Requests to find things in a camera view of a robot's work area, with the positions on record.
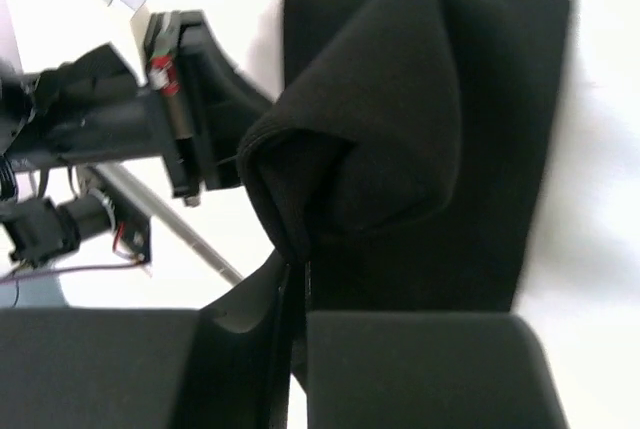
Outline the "black skirt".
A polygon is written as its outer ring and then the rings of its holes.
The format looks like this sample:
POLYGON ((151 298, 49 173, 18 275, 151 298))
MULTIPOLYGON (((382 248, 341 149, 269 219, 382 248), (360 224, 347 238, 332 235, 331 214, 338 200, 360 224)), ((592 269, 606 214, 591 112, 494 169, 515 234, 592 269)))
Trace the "black skirt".
POLYGON ((315 310, 506 311, 571 0, 284 0, 285 88, 239 169, 315 310))

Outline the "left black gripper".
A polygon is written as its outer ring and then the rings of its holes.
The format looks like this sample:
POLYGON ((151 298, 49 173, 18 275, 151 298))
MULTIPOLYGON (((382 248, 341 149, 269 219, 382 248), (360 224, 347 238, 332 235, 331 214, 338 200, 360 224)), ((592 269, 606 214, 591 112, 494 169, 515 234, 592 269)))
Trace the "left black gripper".
POLYGON ((191 207, 204 190, 239 186, 240 140, 272 101, 238 74, 201 11, 153 14, 142 59, 144 84, 110 44, 50 71, 50 166, 158 156, 191 207))

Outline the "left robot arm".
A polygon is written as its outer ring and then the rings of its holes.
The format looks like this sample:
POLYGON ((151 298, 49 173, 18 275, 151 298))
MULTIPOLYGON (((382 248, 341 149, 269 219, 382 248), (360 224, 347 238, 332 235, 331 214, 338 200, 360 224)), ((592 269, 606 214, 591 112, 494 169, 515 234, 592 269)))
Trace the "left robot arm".
POLYGON ((222 53, 200 11, 150 16, 139 83, 109 44, 38 74, 1 74, 1 177, 160 157, 188 205, 239 183, 235 157, 270 108, 222 53))

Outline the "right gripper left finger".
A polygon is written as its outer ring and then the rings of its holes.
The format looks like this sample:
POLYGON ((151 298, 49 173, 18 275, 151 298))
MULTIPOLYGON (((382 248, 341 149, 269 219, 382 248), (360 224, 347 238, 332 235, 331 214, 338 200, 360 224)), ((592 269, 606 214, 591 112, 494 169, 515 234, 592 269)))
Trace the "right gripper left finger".
POLYGON ((199 310, 1 315, 5 428, 282 428, 298 275, 270 256, 199 310))

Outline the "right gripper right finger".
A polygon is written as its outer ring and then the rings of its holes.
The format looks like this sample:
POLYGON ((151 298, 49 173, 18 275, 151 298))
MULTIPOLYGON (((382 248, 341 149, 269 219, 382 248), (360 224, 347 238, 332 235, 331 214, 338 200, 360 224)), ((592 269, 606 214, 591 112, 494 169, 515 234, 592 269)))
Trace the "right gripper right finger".
POLYGON ((311 428, 565 428, 544 352, 506 312, 311 312, 311 428))

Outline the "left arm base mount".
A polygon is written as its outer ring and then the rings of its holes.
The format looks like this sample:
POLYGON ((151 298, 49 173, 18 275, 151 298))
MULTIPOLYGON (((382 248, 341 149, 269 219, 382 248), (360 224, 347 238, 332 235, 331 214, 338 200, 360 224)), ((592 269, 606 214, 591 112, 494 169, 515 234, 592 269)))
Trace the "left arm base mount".
POLYGON ((45 275, 71 273, 51 265, 79 251, 97 236, 113 236, 111 251, 123 262, 94 265, 94 270, 142 268, 152 261, 150 216, 97 166, 76 171, 79 195, 62 204, 32 197, 1 205, 1 226, 14 244, 12 269, 3 284, 45 275))

